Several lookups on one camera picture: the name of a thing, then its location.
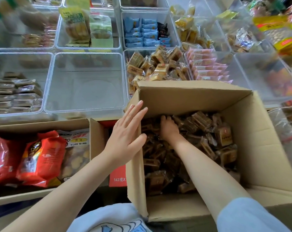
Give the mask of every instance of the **red package in bin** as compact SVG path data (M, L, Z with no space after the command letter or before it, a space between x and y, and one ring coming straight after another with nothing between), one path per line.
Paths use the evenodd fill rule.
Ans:
M60 174L67 141L57 131L38 133L38 140L28 143L17 170L23 185L48 187Z
M0 184L16 183L16 171L24 144L0 138Z

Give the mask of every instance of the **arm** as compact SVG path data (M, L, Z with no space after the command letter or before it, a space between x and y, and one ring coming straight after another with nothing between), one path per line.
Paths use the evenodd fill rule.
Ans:
M183 161L215 221L220 211L233 199L250 197L224 169L179 134L179 129L170 116L161 117L160 136L173 147Z
M117 167L126 164L142 148L146 135L133 135L147 108L143 101L131 106L116 122L104 151L78 173L41 199L2 232L67 231L82 206L103 180Z

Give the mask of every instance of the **blue wrapper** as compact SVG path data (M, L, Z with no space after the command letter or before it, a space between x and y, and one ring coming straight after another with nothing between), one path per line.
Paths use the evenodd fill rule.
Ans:
M133 27L139 27L140 26L140 18L133 19Z
M157 39L152 39L152 38L144 38L144 41L157 41Z
M160 45L160 41L156 40L156 41L144 41L144 46L145 47L155 47L157 45Z
M142 19L142 24L153 24L157 23L156 19Z
M167 47L171 47L171 44L160 44L162 45L163 47L167 48Z
M159 38L159 41L162 44L171 44L171 38Z
M145 28L141 28L141 32L156 32L157 29L145 29Z
M130 32L141 32L141 27L135 27Z
M144 28L144 29L157 29L158 28L158 24L157 23L142 24L142 28Z
M143 42L143 37L125 37L127 43Z
M158 31L155 32L142 32L142 36L145 38L152 38L152 39L158 39Z
M126 43L126 47L132 48L132 47L143 47L143 42L137 42L137 43Z
M142 37L142 34L140 32L126 32L126 37Z
M126 32L130 32L131 29L133 29L134 25L134 20L130 17L125 17L125 19L123 20L123 25L125 27L125 31Z

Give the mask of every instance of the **forearm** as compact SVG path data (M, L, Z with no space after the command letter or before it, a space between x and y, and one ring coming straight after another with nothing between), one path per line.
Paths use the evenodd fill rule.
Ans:
M170 141L216 221L219 212L233 199L250 197L224 169L181 135Z
M102 152L3 232L66 231L90 195L112 171L113 163Z

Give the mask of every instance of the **cardboard box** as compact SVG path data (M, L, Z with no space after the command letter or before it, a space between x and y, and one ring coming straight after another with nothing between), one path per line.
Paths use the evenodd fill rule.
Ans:
M0 136L18 139L27 135L36 135L51 130L73 131L90 128L90 160L100 154L105 148L103 126L97 121L90 119L76 119L67 121L49 121L41 123L28 123L0 126ZM0 205L19 202L23 200L42 198L53 189L38 190L36 187L23 187L22 190L10 189L7 192L0 192Z
M144 101L145 118L220 111L238 146L237 168L249 194L264 207L292 205L292 168L256 92L213 81L140 81L129 105ZM137 136L141 133L139 126ZM149 221L209 216L199 194L146 197L142 150L126 164L128 198Z

